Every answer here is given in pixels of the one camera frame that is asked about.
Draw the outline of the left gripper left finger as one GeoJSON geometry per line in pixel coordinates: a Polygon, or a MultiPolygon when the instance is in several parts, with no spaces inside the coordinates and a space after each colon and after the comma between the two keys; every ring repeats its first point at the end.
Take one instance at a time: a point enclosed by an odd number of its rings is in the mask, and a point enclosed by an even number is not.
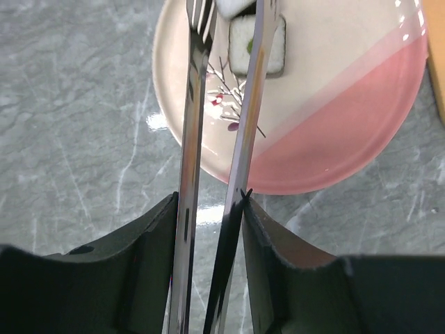
{"type": "Polygon", "coordinates": [[[160,333],[178,195],[66,254],[1,246],[2,333],[160,333]]]}

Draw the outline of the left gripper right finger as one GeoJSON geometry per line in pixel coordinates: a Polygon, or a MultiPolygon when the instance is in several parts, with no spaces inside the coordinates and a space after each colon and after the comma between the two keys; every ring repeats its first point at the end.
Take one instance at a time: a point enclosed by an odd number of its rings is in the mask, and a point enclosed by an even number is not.
{"type": "Polygon", "coordinates": [[[444,258],[333,256],[244,209],[243,243],[256,333],[443,333],[444,258]]]}

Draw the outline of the sushi roll green centre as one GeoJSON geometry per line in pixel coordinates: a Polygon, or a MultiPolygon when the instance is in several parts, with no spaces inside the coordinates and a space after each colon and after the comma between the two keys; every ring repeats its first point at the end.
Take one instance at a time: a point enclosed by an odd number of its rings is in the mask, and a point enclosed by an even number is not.
{"type": "MultiPolygon", "coordinates": [[[[255,15],[234,18],[229,25],[229,67],[233,74],[246,78],[252,52],[255,15]]],[[[267,67],[267,78],[280,77],[286,55],[286,20],[280,15],[267,67]]]]}

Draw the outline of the metal serving tongs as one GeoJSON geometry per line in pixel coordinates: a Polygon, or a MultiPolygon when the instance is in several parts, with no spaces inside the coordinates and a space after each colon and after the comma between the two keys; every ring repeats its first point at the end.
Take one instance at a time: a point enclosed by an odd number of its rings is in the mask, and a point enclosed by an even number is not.
{"type": "MultiPolygon", "coordinates": [[[[214,1],[187,1],[186,12],[189,41],[188,75],[181,142],[177,230],[170,285],[169,333],[187,333],[189,330],[204,94],[216,28],[216,4],[214,1]]],[[[243,208],[251,193],[247,189],[248,176],[268,59],[280,13],[278,1],[258,1],[256,4],[252,53],[229,174],[204,333],[223,333],[225,329],[243,208]]]]}

